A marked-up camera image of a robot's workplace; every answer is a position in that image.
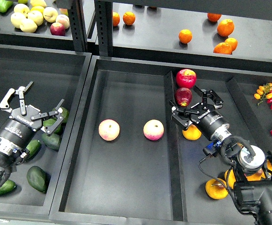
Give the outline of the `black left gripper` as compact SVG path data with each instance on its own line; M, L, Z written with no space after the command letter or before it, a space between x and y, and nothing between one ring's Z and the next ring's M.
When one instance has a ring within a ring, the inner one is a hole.
M30 81L27 86L20 86L18 89L10 88L0 102L0 109L11 113L9 118L0 127L0 139L4 138L21 149L25 149L33 139L38 130L44 131L51 136L62 124L61 106L64 99L55 107L55 111L40 113L40 110L32 105L26 106L24 95L34 84ZM18 96L20 108L12 109L9 105L13 97ZM44 121L57 117L57 121L50 126L44 126Z

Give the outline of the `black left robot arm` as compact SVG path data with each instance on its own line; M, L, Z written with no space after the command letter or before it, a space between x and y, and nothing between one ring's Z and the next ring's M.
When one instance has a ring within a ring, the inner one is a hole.
M9 113L0 127L0 188L16 171L16 167L27 159L27 145L36 132L42 130L51 136L64 120L61 108L63 100L53 111L46 113L25 103L24 95L32 85L33 82L30 82L17 89L10 88L0 102L0 109Z

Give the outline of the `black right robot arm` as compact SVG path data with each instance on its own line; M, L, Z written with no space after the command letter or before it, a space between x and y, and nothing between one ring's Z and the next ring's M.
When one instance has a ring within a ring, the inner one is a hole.
M231 196L234 206L242 215L252 215L256 225L272 225L272 151L264 153L249 141L229 132L229 122L217 110L223 100L213 90L193 90L202 98L191 106L179 105L177 97L169 101L171 118L183 130L194 125L211 143L203 152L207 158L221 156L229 165L235 182L213 178Z

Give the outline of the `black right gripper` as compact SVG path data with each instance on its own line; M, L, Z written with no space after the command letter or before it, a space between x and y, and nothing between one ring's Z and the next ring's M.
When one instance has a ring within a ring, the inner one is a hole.
M187 130L193 124L208 140L223 141L230 136L229 122L216 109L222 108L224 101L214 90L202 90L196 85L193 86L193 90L201 97L201 103L196 103L188 108L179 106L170 100L171 119L182 130Z

